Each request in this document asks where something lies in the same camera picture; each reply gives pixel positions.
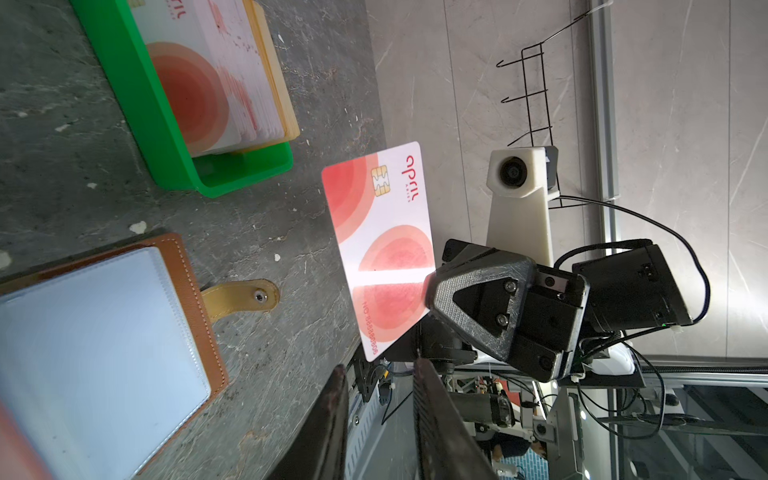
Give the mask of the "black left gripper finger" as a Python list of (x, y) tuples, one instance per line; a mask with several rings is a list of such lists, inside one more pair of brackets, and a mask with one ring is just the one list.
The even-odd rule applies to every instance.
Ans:
[(346, 368), (331, 372), (307, 418), (267, 479), (343, 479), (348, 438)]

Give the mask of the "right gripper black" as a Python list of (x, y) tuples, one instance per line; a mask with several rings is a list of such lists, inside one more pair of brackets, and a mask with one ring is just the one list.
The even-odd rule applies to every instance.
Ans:
[[(583, 276), (537, 267), (524, 255), (446, 248), (425, 305), (473, 347), (549, 382), (570, 374), (589, 291)], [(413, 405), (421, 479), (497, 477), (427, 359), (414, 363)]]

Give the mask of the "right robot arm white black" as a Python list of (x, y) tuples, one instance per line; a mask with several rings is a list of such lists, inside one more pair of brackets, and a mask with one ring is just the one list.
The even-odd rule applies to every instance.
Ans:
[(692, 321), (658, 245), (616, 246), (616, 254), (563, 271), (450, 240), (425, 304), (474, 348), (538, 381), (560, 380), (607, 351), (615, 334)]

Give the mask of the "green plastic card bin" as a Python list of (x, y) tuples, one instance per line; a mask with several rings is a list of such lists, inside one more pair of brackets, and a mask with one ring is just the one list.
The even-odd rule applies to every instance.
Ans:
[(74, 1), (72, 6), (158, 186), (217, 198), (293, 168), (288, 142), (191, 157), (128, 3)]

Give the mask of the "brown leather card holder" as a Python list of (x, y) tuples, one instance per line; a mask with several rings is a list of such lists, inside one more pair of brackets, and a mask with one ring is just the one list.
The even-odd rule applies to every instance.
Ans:
[(198, 286), (175, 233), (1, 284), (1, 475), (130, 479), (228, 385), (213, 326), (280, 299)]

